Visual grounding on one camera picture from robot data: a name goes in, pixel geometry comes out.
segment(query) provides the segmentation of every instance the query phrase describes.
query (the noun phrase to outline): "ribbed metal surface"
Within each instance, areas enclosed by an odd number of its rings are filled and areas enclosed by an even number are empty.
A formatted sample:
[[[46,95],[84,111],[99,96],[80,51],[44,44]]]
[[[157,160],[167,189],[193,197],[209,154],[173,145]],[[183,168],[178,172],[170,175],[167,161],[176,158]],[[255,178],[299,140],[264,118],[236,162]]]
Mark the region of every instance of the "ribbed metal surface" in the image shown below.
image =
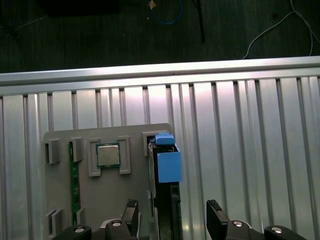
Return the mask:
[[[318,77],[190,79],[4,95],[2,239],[43,239],[40,142],[45,132],[155,123],[173,126],[182,152],[185,240],[210,239],[205,226],[208,199],[257,230],[277,224],[308,240],[320,239],[319,86]]]

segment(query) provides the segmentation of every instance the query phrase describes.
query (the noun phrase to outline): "green circuit board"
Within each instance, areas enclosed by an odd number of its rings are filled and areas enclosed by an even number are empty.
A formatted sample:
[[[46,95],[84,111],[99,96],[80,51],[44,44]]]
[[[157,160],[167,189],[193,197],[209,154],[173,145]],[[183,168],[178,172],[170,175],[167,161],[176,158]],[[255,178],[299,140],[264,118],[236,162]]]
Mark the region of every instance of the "green circuit board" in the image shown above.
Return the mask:
[[[80,204],[80,184],[79,184],[79,167],[74,162],[74,145],[72,142],[68,144],[69,152],[69,168],[70,168],[70,193],[71,193],[71,215],[72,224],[77,224],[77,212],[81,208]]]

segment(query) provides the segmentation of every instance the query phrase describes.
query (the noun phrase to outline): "silver screw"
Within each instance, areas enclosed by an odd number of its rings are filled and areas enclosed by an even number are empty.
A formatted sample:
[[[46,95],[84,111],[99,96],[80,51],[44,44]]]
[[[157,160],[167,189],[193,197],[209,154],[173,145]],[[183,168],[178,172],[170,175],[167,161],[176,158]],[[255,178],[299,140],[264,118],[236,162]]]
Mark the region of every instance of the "silver screw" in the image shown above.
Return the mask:
[[[80,228],[77,228],[76,230],[74,230],[75,233],[82,233],[85,229],[80,227]]]
[[[240,222],[240,221],[234,221],[234,222],[233,222],[233,225],[236,225],[237,227],[242,227],[242,226],[243,226],[243,223]]]
[[[272,231],[276,232],[277,234],[282,234],[282,229],[278,227],[271,228]]]
[[[121,225],[121,222],[114,222],[112,223],[112,226],[114,227],[119,227]]]

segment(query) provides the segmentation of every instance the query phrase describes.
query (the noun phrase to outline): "blue plastic cap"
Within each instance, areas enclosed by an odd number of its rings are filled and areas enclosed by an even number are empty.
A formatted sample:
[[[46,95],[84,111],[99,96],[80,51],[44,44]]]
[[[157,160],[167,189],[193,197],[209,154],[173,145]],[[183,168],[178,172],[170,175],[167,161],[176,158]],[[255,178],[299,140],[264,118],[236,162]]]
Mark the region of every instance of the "blue plastic cap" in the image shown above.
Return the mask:
[[[175,137],[168,132],[160,132],[155,136],[155,145],[175,145],[175,143]]]

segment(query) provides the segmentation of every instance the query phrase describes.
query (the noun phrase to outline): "white cable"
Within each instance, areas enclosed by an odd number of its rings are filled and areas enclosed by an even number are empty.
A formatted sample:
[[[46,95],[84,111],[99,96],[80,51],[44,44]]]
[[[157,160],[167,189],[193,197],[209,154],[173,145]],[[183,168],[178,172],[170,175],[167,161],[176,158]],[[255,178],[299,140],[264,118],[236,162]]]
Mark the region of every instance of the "white cable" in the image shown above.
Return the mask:
[[[315,38],[315,40],[320,44],[320,40],[318,39],[317,35],[315,34],[315,32],[312,30],[309,22],[304,18],[304,16],[302,16],[302,14],[300,12],[298,12],[293,4],[293,0],[290,0],[290,5],[292,8],[292,12],[288,13],[284,18],[282,18],[278,23],[276,23],[275,25],[269,27],[268,29],[266,29],[265,31],[263,31],[262,33],[260,33],[255,39],[252,40],[252,42],[249,44],[249,47],[246,51],[245,56],[243,57],[243,59],[246,59],[247,56],[249,55],[249,51],[252,47],[252,45],[255,43],[256,40],[258,40],[262,35],[264,35],[266,32],[274,29],[275,27],[277,27],[279,24],[281,24],[287,17],[289,17],[291,14],[295,13],[299,18],[301,18],[304,22],[304,24],[306,25],[306,27],[309,29],[310,31],[310,53],[309,56],[311,56],[313,48],[314,48],[314,40],[313,37]]]
[[[294,14],[295,12],[292,11],[290,13],[288,13],[284,18],[282,18],[278,23],[276,23],[275,25],[269,27],[268,29],[264,30],[262,33],[260,33],[257,37],[255,37],[255,39],[252,40],[252,42],[250,43],[247,51],[246,51],[246,54],[245,56],[243,57],[243,59],[246,59],[246,57],[248,57],[249,55],[249,51],[250,51],[250,48],[251,46],[255,43],[255,41],[260,38],[263,34],[265,34],[266,32],[270,31],[271,29],[274,29],[275,27],[277,27],[279,24],[281,24],[284,20],[286,20],[287,17],[289,17],[291,14]]]
[[[33,23],[35,23],[35,22],[38,22],[38,21],[40,21],[40,20],[43,20],[43,19],[45,19],[45,18],[47,18],[47,17],[48,17],[48,15],[45,15],[45,16],[42,16],[42,17],[36,19],[36,20],[30,21],[30,22],[28,22],[28,23],[26,23],[26,24],[24,24],[24,25],[22,25],[22,26],[17,27],[17,28],[15,29],[15,31],[17,31],[17,30],[19,30],[19,29],[22,29],[22,28],[24,28],[25,26],[28,26],[28,25],[33,24]]]

